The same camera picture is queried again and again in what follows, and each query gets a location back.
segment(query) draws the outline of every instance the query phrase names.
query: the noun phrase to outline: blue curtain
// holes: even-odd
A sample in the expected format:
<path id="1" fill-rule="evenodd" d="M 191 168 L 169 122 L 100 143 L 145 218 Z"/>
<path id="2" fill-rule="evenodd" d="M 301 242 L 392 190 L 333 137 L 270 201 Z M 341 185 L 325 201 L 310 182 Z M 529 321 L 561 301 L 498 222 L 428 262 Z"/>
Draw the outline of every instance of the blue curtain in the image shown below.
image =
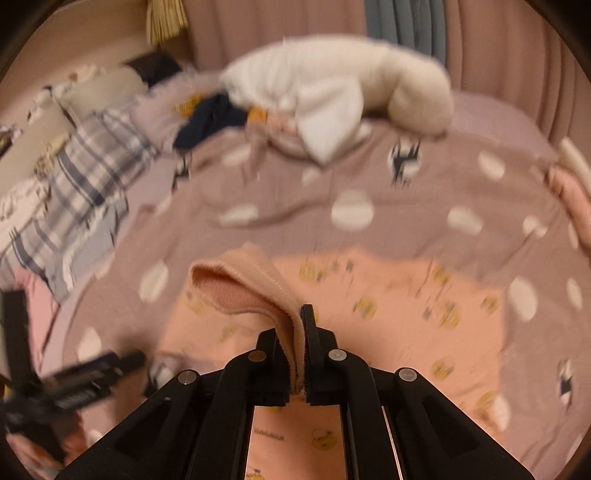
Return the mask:
<path id="1" fill-rule="evenodd" d="M 368 36 L 431 55 L 445 64 L 444 0 L 365 0 Z"/>

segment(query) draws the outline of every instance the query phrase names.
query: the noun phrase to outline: dark clothing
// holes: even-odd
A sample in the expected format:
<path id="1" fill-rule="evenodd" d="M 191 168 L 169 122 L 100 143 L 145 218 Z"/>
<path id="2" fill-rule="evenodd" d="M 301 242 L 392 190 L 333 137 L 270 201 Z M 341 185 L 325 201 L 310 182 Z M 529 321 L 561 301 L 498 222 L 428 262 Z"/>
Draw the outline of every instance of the dark clothing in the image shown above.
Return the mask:
<path id="1" fill-rule="evenodd" d="M 189 123 L 174 140 L 174 148 L 191 150 L 207 137 L 226 127 L 243 127 L 248 112 L 230 103 L 227 93 L 218 93 L 197 104 Z"/>
<path id="2" fill-rule="evenodd" d="M 181 71 L 177 61 L 162 50 L 130 60 L 127 65 L 142 77 L 149 88 Z"/>

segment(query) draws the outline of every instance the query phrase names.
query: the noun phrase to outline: pink sock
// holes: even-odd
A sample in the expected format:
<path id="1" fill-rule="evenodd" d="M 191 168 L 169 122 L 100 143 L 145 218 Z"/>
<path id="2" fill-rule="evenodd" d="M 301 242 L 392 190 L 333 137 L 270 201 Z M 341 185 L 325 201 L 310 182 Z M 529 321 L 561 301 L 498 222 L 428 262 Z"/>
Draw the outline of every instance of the pink sock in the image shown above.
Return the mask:
<path id="1" fill-rule="evenodd" d="M 550 167 L 546 183 L 566 207 L 581 244 L 591 246 L 591 202 L 578 179 L 560 167 Z"/>

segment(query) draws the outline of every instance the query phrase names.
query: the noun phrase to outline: tassel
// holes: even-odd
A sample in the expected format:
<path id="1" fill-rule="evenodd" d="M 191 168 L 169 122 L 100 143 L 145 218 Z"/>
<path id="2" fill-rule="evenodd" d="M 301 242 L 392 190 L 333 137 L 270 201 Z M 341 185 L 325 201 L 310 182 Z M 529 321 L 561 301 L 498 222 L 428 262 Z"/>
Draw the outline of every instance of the tassel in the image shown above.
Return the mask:
<path id="1" fill-rule="evenodd" d="M 148 0 L 146 32 L 149 45 L 160 45 L 187 28 L 182 0 Z"/>

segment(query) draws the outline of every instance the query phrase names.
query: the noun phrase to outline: pink curtain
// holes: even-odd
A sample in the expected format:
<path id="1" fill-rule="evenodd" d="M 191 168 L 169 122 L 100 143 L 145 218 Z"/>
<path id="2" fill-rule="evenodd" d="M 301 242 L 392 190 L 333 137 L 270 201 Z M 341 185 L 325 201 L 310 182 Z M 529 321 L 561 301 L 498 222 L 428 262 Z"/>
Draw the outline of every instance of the pink curtain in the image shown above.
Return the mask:
<path id="1" fill-rule="evenodd" d="M 446 21 L 454 88 L 516 105 L 591 160 L 591 84 L 548 22 L 525 0 L 446 0 Z"/>
<path id="2" fill-rule="evenodd" d="M 183 0 L 193 61 L 217 70 L 283 37 L 315 33 L 365 35 L 363 0 Z"/>

